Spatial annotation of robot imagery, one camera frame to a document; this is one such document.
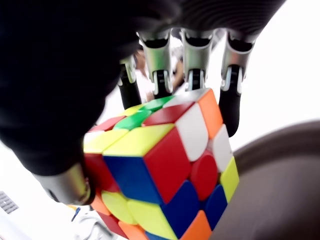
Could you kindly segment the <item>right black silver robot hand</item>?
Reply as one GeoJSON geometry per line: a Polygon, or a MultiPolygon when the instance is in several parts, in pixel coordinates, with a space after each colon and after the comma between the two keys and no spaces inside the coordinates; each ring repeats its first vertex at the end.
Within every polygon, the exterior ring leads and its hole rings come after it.
{"type": "Polygon", "coordinates": [[[120,78],[137,34],[226,28],[254,40],[281,0],[3,0],[0,139],[56,202],[89,205],[85,133],[120,78]]]}

